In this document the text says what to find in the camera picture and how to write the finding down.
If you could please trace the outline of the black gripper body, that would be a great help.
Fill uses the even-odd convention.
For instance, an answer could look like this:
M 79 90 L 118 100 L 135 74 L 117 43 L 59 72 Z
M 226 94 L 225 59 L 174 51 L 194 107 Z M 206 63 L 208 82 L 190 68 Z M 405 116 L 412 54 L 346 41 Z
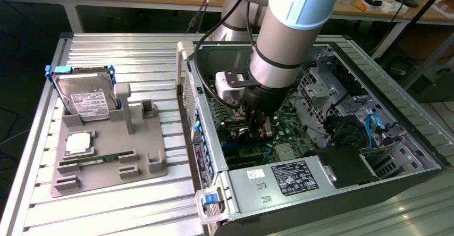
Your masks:
M 244 107 L 249 113 L 256 111 L 274 114 L 282 106 L 288 93 L 289 87 L 249 86 L 245 89 Z

